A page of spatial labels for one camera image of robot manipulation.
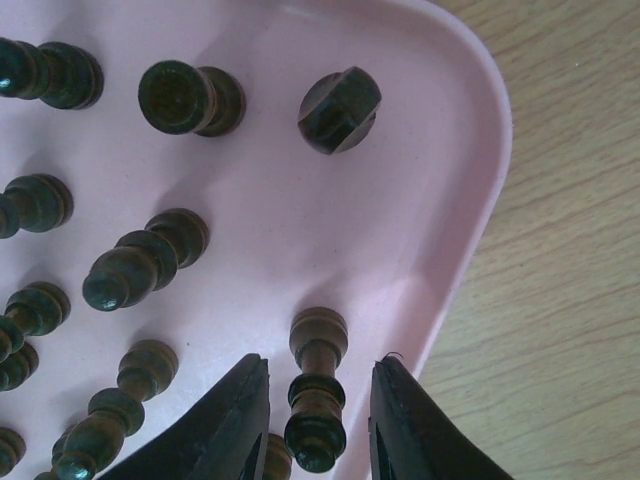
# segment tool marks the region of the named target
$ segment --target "turned wood piece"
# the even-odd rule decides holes
[[[209,229],[198,215],[167,210],[96,260],[84,280],[84,299],[103,312],[135,305],[166,287],[178,269],[192,265],[208,243]]]
[[[0,362],[20,350],[25,337],[53,332],[70,311],[69,298],[51,283],[34,282],[11,295],[0,315]]]
[[[242,86],[230,74],[177,60],[156,63],[145,72],[138,101],[154,128],[173,135],[225,135],[240,125],[246,110]]]
[[[335,379],[348,347],[346,323],[328,308],[305,310],[293,321],[289,346],[302,374],[289,387],[285,442],[304,470],[327,472],[347,444],[342,425],[346,398]]]
[[[0,477],[11,473],[26,451],[27,446],[20,435],[8,428],[0,427]]]
[[[0,392],[18,388],[33,375],[39,363],[38,352],[25,343],[20,350],[0,363]]]
[[[60,480],[91,480],[118,456],[125,437],[140,430],[142,402],[162,393],[178,370],[176,354],[164,343],[143,340],[120,361],[118,388],[98,392],[88,417],[69,433],[54,472]]]
[[[19,229],[48,232],[64,224],[73,213],[73,197],[64,183],[44,173],[12,180],[0,194],[0,238]]]
[[[93,105],[103,86],[100,65],[79,47],[48,42],[36,48],[0,38],[0,96],[78,110]]]

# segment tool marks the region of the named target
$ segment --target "upright chess piece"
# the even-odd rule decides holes
[[[60,460],[62,452],[64,451],[64,444],[67,441],[71,430],[73,430],[73,427],[75,427],[75,425],[68,426],[62,433],[60,438],[56,440],[56,443],[53,444],[53,448],[51,449],[51,471],[43,472],[33,480],[59,480],[58,476],[53,471],[53,467],[58,462],[58,460]]]
[[[284,438],[275,433],[269,434],[267,455],[264,461],[262,480],[289,480],[291,478],[291,454],[287,450]]]
[[[73,197],[64,183],[47,174],[25,175],[0,194],[0,238],[13,237],[20,228],[48,232],[73,213]]]
[[[178,269],[192,265],[208,243],[209,229],[198,215],[167,210],[96,260],[82,286],[84,299],[103,312],[135,305],[166,287]]]
[[[115,460],[125,437],[140,430],[142,402],[162,393],[178,370],[176,354],[164,343],[143,340],[120,361],[118,388],[89,402],[89,416],[69,433],[54,472],[60,480],[91,480]]]
[[[0,96],[77,110],[93,105],[103,86],[100,65],[79,47],[48,42],[36,48],[0,38]]]
[[[305,310],[293,321],[289,346],[302,374],[289,387],[291,418],[285,442],[303,469],[328,472],[347,445],[342,426],[345,393],[335,379],[347,352],[345,321],[328,308]]]
[[[157,130],[218,137],[234,130],[246,110],[242,86],[215,67],[194,68],[177,60],[156,63],[138,88],[142,114]]]
[[[0,477],[11,473],[27,451],[20,435],[8,428],[0,427]]]
[[[0,392],[18,388],[33,375],[39,363],[38,352],[25,343],[20,350],[0,362]]]
[[[4,315],[0,315],[0,362],[23,348],[25,337],[53,332],[70,311],[69,298],[51,283],[30,283],[11,295]]]

